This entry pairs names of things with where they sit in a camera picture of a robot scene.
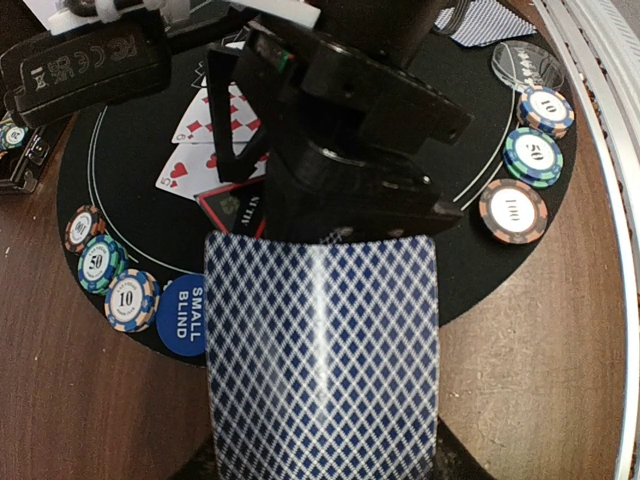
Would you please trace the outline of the nine of diamonds card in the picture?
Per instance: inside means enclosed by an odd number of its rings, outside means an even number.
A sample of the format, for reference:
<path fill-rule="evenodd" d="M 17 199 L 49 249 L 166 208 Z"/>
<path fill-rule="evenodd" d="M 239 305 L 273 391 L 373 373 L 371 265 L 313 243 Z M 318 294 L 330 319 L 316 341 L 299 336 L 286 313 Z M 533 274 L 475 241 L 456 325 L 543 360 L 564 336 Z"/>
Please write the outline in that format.
<path fill-rule="evenodd" d="M 261 126 L 261 121 L 235 83 L 229 86 L 228 91 L 232 141 L 248 142 Z M 202 87 L 185 111 L 173 134 L 172 142 L 174 144 L 213 142 L 213 123 L 205 83 L 202 83 Z"/>

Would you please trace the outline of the red black chips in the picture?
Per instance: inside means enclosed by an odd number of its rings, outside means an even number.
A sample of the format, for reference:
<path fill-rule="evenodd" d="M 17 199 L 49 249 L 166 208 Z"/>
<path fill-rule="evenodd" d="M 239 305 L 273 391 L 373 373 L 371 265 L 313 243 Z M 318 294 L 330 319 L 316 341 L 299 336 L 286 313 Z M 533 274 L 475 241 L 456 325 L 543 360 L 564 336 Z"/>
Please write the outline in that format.
<path fill-rule="evenodd" d="M 536 242 L 547 229 L 546 203 L 519 180 L 499 178 L 490 182 L 479 197 L 478 210 L 489 232 L 505 244 Z"/>
<path fill-rule="evenodd" d="M 106 221 L 101 210 L 94 205 L 82 205 L 66 225 L 64 246 L 70 253 L 80 255 L 93 238 L 105 231 Z"/>

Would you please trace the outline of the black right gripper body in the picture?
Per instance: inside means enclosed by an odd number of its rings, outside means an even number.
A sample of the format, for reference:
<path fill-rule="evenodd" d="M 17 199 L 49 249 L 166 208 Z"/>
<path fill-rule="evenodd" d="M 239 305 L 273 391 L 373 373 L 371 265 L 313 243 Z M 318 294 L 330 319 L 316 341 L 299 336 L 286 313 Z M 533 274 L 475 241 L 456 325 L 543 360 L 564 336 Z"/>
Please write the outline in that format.
<path fill-rule="evenodd" d="M 267 135 L 268 239 L 434 235 L 461 219 L 414 160 L 471 122 L 437 89 L 278 19 L 251 24 L 234 76 Z"/>

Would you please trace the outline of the five of hearts card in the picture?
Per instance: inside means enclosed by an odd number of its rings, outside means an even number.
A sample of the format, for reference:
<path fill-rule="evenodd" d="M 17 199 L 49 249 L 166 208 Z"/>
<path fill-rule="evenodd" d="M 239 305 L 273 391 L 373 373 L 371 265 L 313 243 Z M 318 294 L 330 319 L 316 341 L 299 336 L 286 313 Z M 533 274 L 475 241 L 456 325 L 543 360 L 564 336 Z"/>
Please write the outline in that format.
<path fill-rule="evenodd" d="M 230 185 L 219 178 L 218 158 L 212 143 L 178 144 L 156 180 L 155 186 L 187 200 Z"/>

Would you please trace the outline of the blue playing card deck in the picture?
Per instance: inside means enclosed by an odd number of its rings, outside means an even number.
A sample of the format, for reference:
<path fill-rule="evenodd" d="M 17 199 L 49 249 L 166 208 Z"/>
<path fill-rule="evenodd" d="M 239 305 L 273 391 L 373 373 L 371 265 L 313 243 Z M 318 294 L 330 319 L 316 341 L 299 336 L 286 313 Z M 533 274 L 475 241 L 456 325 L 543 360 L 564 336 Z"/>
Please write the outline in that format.
<path fill-rule="evenodd" d="M 427 479 L 439 308 L 427 236 L 205 242 L 207 371 L 224 479 Z"/>

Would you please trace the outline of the red triangle all-in marker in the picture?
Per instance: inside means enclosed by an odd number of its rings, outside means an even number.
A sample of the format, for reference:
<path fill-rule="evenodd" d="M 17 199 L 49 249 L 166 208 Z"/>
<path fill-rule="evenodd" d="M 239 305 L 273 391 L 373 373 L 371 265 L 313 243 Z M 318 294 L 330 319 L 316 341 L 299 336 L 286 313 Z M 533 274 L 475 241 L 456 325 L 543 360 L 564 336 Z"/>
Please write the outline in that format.
<path fill-rule="evenodd" d="M 260 238 L 266 221 L 264 178 L 199 194 L 196 200 L 214 226 L 225 233 Z"/>

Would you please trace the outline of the clear round dealer button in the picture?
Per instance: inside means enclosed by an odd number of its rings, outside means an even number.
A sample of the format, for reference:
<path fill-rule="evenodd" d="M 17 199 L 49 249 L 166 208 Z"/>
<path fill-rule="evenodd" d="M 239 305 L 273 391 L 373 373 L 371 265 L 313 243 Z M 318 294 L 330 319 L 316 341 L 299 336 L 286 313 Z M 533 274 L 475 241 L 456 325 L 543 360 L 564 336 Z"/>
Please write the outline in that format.
<path fill-rule="evenodd" d="M 503 84 L 520 93 L 535 85 L 559 91 L 565 80 L 564 67 L 553 54 L 521 40 L 498 43 L 491 67 Z"/>

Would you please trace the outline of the white blue chips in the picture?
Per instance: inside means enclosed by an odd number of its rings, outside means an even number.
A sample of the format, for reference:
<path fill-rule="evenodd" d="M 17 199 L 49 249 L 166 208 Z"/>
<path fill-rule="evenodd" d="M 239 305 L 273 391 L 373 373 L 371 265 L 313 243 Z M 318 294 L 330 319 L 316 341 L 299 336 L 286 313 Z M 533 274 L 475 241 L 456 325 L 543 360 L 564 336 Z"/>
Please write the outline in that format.
<path fill-rule="evenodd" d="M 540 85 L 526 88 L 520 95 L 517 116 L 526 127 L 553 139 L 563 138 L 571 129 L 575 112 L 559 92 Z"/>
<path fill-rule="evenodd" d="M 160 286 L 150 273 L 126 269 L 109 286 L 104 300 L 106 319 L 116 331 L 142 332 L 155 321 L 160 297 Z"/>

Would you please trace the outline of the blue small blind button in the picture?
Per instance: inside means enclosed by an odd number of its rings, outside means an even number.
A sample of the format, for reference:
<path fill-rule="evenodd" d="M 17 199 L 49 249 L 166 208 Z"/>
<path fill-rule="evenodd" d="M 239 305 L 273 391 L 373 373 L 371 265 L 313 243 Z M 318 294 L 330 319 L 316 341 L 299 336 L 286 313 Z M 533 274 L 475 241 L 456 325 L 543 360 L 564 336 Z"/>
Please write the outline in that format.
<path fill-rule="evenodd" d="M 182 357 L 203 355 L 206 348 L 204 276 L 183 275 L 163 291 L 156 327 L 163 344 Z"/>

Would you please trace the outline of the blue card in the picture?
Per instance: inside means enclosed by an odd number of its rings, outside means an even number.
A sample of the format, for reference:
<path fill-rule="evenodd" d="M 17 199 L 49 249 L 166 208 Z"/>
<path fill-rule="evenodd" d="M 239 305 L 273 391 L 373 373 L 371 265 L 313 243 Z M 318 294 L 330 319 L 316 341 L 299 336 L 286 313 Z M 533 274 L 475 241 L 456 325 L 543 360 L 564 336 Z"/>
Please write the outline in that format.
<path fill-rule="evenodd" d="M 463 47 L 483 47 L 536 32 L 533 24 L 498 1 L 472 1 L 451 38 Z"/>

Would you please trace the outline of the green chips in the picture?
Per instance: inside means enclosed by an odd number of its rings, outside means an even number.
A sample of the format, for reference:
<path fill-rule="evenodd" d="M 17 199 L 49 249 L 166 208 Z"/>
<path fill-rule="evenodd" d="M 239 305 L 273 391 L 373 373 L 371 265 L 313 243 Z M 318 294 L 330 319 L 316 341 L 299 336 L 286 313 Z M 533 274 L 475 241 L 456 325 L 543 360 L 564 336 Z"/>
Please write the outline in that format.
<path fill-rule="evenodd" d="M 98 235 L 82 253 L 77 276 L 85 291 L 105 295 L 112 280 L 128 268 L 129 256 L 126 249 L 113 237 Z"/>
<path fill-rule="evenodd" d="M 559 180 L 564 156 L 550 136 L 529 127 L 521 127 L 506 137 L 503 162 L 516 179 L 533 188 L 544 189 Z"/>

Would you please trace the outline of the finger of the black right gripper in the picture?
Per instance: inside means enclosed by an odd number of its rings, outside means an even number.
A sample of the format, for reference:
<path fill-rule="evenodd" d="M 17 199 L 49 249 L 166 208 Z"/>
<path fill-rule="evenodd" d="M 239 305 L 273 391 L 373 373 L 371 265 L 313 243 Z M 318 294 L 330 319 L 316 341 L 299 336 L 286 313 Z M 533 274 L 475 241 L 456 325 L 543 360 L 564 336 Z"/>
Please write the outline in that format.
<path fill-rule="evenodd" d="M 239 155 L 234 153 L 231 129 L 229 86 L 239 53 L 210 44 L 206 54 L 207 93 L 213 126 L 219 179 L 244 183 L 256 171 L 257 164 L 269 152 L 267 132 L 260 126 Z"/>

